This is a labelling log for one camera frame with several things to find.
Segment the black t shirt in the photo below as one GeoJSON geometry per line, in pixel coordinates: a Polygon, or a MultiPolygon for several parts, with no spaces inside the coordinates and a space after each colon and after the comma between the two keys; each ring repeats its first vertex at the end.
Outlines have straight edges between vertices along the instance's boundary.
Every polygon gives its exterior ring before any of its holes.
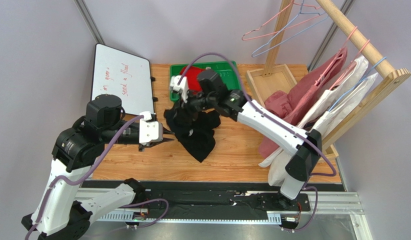
{"type": "Polygon", "coordinates": [[[220,126],[220,114],[216,110],[201,111],[197,119],[190,124],[178,123],[177,111],[173,107],[166,109],[163,117],[176,139],[186,151],[198,162],[203,162],[213,151],[216,145],[215,129],[220,126]]]}

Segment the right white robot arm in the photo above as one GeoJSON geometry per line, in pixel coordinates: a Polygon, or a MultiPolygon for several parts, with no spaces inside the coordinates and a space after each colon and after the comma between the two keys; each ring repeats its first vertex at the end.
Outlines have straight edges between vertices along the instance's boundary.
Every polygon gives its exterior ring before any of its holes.
{"type": "Polygon", "coordinates": [[[215,110],[221,116],[249,126],[276,143],[288,154],[286,176],[280,194],[294,200],[308,182],[322,155],[321,133],[310,132],[291,125],[263,108],[242,90],[229,90],[221,76],[212,69],[202,71],[197,80],[201,91],[193,94],[185,76],[173,76],[171,92],[179,95],[176,119],[186,124],[205,110],[215,110]]]}

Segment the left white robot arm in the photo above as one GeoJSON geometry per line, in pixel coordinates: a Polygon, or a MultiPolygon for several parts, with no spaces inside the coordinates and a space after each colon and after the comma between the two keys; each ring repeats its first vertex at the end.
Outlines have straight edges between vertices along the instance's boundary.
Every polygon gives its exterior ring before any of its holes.
{"type": "Polygon", "coordinates": [[[133,178],[94,198],[76,200],[82,183],[117,142],[144,150],[169,141],[171,131],[154,113],[145,111],[128,121],[124,116],[118,96],[101,94],[87,104],[84,116],[59,134],[43,197],[35,212],[21,221],[28,234],[38,231],[40,240],[78,240],[108,213],[148,203],[145,187],[133,178]]]}

